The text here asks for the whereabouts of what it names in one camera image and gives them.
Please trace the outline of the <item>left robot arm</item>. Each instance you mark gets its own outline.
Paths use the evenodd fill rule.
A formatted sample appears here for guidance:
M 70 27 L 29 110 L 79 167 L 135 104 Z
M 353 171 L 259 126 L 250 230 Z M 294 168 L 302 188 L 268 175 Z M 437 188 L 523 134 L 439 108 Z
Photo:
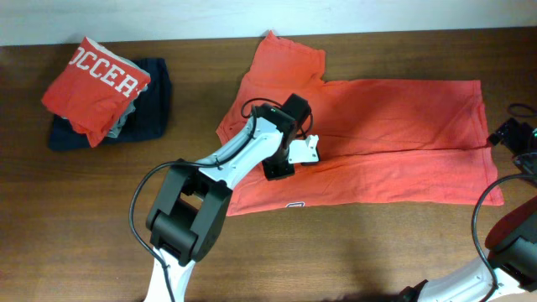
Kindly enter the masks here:
M 148 213 L 150 241 L 142 244 L 154 258 L 147 301 L 182 301 L 195 265 L 219 237 L 233 189 L 257 165 L 267 180 L 281 180 L 296 164 L 316 163 L 318 137 L 302 128 L 313 116 L 308 101 L 295 94 L 283 104 L 249 100 L 244 128 L 210 156 L 195 162 L 162 163 L 143 177 L 168 172 Z

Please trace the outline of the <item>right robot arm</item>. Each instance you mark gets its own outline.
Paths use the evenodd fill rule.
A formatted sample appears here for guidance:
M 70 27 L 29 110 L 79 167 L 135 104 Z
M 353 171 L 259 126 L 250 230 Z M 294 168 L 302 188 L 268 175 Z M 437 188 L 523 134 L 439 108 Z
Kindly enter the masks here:
M 536 290 L 536 199 L 508 213 L 488 233 L 482 246 L 477 235 L 477 216 L 484 201 L 501 184 L 522 180 L 536 186 L 536 129 L 510 118 L 489 137 L 513 154 L 518 174 L 491 183 L 479 197 L 471 219 L 477 258 L 441 279 L 424 280 L 407 287 L 396 300 L 403 302 L 492 301 Z

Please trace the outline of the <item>orange t-shirt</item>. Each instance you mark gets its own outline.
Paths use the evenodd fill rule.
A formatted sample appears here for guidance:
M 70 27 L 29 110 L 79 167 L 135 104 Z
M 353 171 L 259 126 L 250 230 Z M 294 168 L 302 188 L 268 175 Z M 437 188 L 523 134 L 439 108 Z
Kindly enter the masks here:
M 261 167 L 234 189 L 231 216 L 285 207 L 401 201 L 503 204 L 479 81 L 324 81 L 321 49 L 268 34 L 216 132 L 243 127 L 242 105 L 297 94 L 312 109 L 320 162 L 269 181 Z

